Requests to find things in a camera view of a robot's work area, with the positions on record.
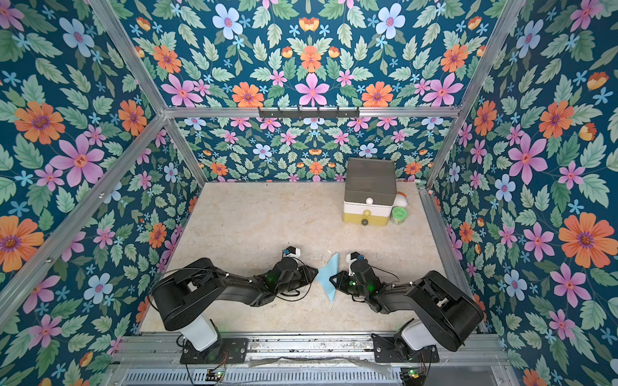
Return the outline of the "green lidded small jar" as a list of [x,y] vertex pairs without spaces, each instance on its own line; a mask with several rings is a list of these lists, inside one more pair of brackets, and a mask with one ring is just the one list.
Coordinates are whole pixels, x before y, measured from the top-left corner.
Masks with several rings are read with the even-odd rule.
[[390,221],[395,225],[403,224],[408,217],[408,212],[405,207],[393,207],[390,214]]

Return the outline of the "aluminium front frame rail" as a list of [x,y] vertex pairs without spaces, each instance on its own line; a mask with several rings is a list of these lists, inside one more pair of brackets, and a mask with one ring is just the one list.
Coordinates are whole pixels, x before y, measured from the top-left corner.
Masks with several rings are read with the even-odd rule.
[[[245,362],[316,361],[327,363],[345,360],[374,360],[371,334],[393,336],[391,333],[224,333],[223,338],[248,339]],[[112,356],[113,364],[126,366],[180,365],[183,337],[172,333],[152,333],[122,339]],[[506,351],[493,334],[473,334],[456,352],[435,345],[442,366],[492,367],[508,366]]]

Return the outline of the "white orange round object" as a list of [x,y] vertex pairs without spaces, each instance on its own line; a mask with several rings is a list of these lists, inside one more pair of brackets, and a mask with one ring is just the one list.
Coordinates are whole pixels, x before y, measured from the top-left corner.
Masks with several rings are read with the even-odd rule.
[[408,205],[407,195],[398,191],[395,196],[394,207],[408,207]]

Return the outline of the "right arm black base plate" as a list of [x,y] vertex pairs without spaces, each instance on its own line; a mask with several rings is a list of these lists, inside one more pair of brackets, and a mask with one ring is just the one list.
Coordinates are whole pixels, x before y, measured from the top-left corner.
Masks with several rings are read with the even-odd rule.
[[377,363],[438,363],[436,346],[415,350],[408,347],[401,338],[371,334],[374,360]]

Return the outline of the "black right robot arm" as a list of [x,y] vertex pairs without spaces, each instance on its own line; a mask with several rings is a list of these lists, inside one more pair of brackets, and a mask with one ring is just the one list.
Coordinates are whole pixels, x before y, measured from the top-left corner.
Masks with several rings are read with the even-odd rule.
[[478,304],[435,270],[416,281],[387,284],[366,259],[353,253],[349,269],[329,281],[336,290],[359,298],[375,313],[414,312],[416,317],[395,334],[396,344],[413,351],[440,345],[456,352],[484,321]]

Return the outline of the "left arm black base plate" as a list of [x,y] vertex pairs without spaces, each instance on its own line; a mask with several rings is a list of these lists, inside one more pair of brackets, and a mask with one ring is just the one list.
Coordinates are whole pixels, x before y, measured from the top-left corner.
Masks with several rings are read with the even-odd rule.
[[202,351],[197,350],[188,340],[183,343],[180,363],[198,364],[239,364],[244,363],[248,351],[248,339],[223,338]]

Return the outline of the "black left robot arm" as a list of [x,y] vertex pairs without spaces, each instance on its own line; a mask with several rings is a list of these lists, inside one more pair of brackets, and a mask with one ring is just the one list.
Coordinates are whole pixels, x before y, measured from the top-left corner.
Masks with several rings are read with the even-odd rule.
[[216,267],[203,257],[160,279],[151,301],[166,331],[177,331],[198,352],[220,343],[220,332],[204,312],[216,301],[264,307],[276,299],[290,301],[292,293],[310,288],[319,270],[294,254],[283,257],[266,273],[243,277]]

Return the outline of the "yellow white grey drawer box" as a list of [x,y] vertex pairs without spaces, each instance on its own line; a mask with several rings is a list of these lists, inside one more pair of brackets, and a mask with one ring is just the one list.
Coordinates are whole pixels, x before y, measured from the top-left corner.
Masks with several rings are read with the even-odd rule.
[[396,196],[395,168],[391,161],[348,159],[342,216],[344,222],[362,226],[386,226]]

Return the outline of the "black hook rail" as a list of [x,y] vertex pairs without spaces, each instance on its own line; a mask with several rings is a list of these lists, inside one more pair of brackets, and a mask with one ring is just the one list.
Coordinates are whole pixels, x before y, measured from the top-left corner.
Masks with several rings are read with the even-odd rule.
[[315,107],[315,108],[258,108],[260,118],[289,118],[292,120],[304,118],[358,118],[361,115],[359,108]]

